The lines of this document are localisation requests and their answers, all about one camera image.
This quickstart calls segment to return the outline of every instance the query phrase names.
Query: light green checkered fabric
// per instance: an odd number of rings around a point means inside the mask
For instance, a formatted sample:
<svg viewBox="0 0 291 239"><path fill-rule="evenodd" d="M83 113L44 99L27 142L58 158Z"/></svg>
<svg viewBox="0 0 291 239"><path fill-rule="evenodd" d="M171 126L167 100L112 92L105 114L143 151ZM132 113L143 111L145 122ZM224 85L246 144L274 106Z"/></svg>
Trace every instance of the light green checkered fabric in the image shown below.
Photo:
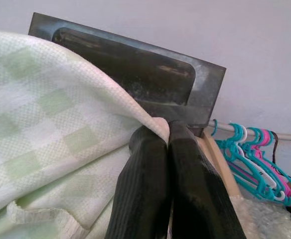
<svg viewBox="0 0 291 239"><path fill-rule="evenodd" d="M103 238L131 134L151 118L75 53L0 32L0 239Z"/></svg>

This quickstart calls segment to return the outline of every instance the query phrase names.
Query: checkered blanket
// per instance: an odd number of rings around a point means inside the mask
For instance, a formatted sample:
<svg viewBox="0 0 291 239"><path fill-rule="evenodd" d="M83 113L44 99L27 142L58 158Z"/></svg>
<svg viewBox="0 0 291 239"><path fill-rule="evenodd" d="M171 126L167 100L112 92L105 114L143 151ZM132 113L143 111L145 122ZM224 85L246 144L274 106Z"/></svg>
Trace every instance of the checkered blanket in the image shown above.
<svg viewBox="0 0 291 239"><path fill-rule="evenodd" d="M103 238L132 133L150 117L75 53L0 32L0 238Z"/></svg>

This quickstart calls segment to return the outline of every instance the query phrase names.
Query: hanging rod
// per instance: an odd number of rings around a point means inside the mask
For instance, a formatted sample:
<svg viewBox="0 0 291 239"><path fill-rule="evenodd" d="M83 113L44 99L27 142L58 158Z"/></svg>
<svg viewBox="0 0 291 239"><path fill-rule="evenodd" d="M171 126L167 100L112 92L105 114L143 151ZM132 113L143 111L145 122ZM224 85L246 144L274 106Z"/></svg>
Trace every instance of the hanging rod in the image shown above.
<svg viewBox="0 0 291 239"><path fill-rule="evenodd" d="M209 122L209 126L210 127L214 127L215 126L215 122L213 120L210 120ZM225 131L230 131L230 132L234 132L234 127L227 124L227 123L221 123L221 122L217 122L217 128L218 129L222 129L222 130L225 130ZM247 129L247 134L248 135L255 135L254 131L250 130L250 129ZM280 140L287 140L287 141L291 141L291 134L286 134L286 133L276 133L278 138Z"/></svg>

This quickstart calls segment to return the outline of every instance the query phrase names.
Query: bubble wrap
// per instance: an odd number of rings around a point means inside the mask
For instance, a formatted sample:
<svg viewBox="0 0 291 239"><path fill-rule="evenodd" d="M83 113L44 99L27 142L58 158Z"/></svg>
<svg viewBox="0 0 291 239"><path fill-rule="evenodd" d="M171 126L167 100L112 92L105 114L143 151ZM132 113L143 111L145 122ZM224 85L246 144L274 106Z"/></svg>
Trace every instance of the bubble wrap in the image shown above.
<svg viewBox="0 0 291 239"><path fill-rule="evenodd" d="M284 208L230 197L247 239L291 239L291 215Z"/></svg>

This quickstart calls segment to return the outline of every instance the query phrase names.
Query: white wall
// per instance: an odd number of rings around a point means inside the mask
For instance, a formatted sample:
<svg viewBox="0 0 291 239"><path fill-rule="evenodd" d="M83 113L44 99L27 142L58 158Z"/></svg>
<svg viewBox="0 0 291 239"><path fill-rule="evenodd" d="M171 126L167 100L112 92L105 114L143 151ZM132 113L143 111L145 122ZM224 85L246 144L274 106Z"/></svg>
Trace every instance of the white wall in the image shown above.
<svg viewBox="0 0 291 239"><path fill-rule="evenodd" d="M0 0L0 30L34 11L225 66L212 118L291 133L291 0ZM277 158L291 174L291 142Z"/></svg>

